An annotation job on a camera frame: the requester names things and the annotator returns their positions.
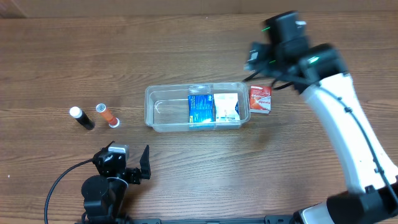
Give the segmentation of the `black tube white cap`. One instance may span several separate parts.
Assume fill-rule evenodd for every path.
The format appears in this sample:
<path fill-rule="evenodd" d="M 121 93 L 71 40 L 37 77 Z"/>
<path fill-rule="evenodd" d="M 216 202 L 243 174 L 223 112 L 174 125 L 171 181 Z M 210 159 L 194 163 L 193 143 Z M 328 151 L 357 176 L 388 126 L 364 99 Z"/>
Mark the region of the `black tube white cap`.
<path fill-rule="evenodd" d="M 71 117 L 75 118 L 84 128 L 92 130 L 95 127 L 95 123 L 86 115 L 86 113 L 77 106 L 73 106 L 69 110 Z"/>

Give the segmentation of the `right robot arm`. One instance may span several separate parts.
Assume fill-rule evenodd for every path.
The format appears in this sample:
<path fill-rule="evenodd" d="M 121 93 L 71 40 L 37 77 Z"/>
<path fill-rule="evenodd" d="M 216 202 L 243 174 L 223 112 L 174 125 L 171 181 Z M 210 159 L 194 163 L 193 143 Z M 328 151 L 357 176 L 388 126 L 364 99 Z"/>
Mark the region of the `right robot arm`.
<path fill-rule="evenodd" d="M 254 42 L 253 75 L 294 87 L 314 110 L 340 161 L 346 191 L 296 211 L 291 223 L 377 223 L 397 216 L 397 166 L 376 137 L 339 51 L 310 45 L 304 21 L 288 11 L 263 23 L 269 43 Z"/>

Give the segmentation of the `red medicine box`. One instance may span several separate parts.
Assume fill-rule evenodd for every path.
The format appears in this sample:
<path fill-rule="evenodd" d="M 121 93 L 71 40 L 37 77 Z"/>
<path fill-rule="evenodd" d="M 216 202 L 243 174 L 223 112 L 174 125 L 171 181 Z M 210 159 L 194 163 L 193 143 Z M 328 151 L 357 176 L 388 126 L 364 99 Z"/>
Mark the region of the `red medicine box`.
<path fill-rule="evenodd" d="M 249 91 L 250 112 L 269 114 L 271 112 L 271 96 L 271 87 L 251 85 Z"/>

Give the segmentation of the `orange tube white cap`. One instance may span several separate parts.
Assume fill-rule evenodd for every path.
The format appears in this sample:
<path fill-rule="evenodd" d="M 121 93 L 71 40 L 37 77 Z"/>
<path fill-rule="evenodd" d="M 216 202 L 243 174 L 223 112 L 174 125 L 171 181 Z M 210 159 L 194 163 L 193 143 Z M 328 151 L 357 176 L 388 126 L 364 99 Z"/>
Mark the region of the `orange tube white cap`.
<path fill-rule="evenodd" d="M 120 125 L 120 120 L 112 114 L 104 103 L 96 105 L 96 111 L 107 121 L 111 128 L 117 128 Z"/>

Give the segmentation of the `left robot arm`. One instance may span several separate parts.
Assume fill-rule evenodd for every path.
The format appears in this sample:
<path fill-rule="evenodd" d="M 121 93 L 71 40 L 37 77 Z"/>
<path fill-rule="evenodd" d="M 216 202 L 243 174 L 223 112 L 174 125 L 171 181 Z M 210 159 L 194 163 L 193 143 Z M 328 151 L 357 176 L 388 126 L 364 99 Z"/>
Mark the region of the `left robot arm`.
<path fill-rule="evenodd" d="M 84 198 L 83 223 L 132 223 L 121 212 L 126 191 L 130 185 L 139 185 L 151 177 L 149 146 L 140 159 L 140 166 L 128 168 L 129 146 L 111 142 L 97 152 L 92 163 L 98 175 L 84 181 L 81 194 Z"/>

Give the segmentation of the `white medicine box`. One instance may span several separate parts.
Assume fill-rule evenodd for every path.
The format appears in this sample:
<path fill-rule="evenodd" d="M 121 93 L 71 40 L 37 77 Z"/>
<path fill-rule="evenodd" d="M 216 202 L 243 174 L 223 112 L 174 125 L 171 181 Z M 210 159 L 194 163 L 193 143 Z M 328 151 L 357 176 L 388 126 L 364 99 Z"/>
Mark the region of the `white medicine box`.
<path fill-rule="evenodd" d="M 216 122 L 233 122 L 240 120 L 237 93 L 217 93 L 213 96 Z"/>

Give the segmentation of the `blue medicine box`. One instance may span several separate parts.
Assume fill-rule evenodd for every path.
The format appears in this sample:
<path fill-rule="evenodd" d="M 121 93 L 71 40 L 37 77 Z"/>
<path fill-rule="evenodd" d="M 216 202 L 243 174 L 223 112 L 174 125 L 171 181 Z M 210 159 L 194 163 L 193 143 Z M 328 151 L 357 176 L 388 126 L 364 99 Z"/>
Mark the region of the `blue medicine box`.
<path fill-rule="evenodd" d="M 189 95 L 189 128 L 211 129 L 215 126 L 213 95 Z"/>

